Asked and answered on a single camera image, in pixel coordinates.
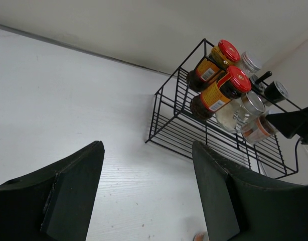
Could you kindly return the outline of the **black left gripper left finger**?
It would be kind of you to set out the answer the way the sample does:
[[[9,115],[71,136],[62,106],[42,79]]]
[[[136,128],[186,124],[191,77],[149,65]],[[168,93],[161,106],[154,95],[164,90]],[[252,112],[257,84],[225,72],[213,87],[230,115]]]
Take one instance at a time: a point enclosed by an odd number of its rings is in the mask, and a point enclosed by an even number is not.
[[[104,160],[94,141],[0,185],[0,240],[86,240]]]

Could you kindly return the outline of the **red lid sauce jar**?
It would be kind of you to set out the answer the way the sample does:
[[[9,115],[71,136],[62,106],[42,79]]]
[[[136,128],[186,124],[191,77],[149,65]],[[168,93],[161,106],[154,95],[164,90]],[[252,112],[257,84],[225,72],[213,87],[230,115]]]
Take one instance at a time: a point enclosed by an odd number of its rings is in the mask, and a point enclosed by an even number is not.
[[[205,121],[219,109],[239,99],[250,90],[250,80],[243,70],[230,66],[211,85],[191,100],[190,110],[195,118]]]
[[[241,59],[237,48],[227,40],[220,40],[204,57],[194,70],[187,75],[189,89],[202,92],[210,86],[229,66],[236,65]]]

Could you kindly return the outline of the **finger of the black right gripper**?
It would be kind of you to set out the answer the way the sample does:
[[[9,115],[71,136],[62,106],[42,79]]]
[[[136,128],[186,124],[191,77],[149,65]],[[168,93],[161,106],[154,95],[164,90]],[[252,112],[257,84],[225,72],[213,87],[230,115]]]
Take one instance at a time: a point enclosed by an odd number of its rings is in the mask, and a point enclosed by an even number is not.
[[[266,119],[287,139],[295,135],[308,139],[308,107],[293,112],[268,114]]]

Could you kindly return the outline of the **clear glass jar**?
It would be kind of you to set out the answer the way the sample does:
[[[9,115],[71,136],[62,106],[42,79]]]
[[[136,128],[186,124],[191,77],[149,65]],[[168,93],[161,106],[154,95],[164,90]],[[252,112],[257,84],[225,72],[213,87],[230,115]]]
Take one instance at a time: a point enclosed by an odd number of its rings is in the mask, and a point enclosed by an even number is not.
[[[230,133],[240,133],[247,123],[263,114],[265,110],[261,98],[250,91],[218,110],[216,121],[222,129]]]

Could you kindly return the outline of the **labelled lid pink jar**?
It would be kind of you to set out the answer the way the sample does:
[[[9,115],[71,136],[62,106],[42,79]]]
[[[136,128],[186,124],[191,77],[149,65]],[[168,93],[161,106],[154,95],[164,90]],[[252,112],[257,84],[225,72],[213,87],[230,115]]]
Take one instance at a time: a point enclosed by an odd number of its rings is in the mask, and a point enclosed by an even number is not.
[[[197,233],[194,236],[193,241],[209,241],[208,233],[207,232]]]

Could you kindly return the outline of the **black knob lid grinder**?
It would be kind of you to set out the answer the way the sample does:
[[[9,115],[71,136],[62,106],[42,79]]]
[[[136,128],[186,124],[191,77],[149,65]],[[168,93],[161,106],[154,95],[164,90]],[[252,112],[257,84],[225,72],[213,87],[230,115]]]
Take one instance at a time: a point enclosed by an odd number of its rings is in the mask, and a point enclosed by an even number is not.
[[[261,77],[258,77],[255,74],[253,74],[249,78],[251,86],[252,86],[251,90],[260,96],[264,96],[264,91],[265,91],[264,81],[271,76],[272,76],[271,71],[265,72]]]

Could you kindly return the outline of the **silver lid white bottle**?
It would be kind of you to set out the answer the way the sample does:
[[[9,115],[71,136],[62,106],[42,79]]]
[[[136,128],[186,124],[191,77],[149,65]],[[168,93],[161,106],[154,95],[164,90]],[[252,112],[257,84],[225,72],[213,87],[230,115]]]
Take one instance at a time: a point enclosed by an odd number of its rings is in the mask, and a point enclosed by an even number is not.
[[[262,68],[261,61],[250,51],[245,51],[240,56],[240,61],[235,64],[245,75],[250,78]]]

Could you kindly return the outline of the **labelled lid brown jar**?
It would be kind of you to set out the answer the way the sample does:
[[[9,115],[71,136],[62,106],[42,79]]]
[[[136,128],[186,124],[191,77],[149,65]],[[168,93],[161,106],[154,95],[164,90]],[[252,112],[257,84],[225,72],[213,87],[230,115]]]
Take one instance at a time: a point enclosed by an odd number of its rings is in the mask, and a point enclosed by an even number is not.
[[[271,136],[278,130],[266,119],[268,113],[258,116],[256,119],[247,123],[241,130],[243,138],[249,144],[257,144]]]

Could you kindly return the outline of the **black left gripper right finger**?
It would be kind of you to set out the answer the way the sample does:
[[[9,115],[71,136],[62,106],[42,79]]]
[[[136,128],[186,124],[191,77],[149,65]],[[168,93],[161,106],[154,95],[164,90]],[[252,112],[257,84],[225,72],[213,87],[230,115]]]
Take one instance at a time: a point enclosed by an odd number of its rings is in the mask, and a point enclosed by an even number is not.
[[[308,240],[308,185],[273,179],[192,144],[209,240]]]

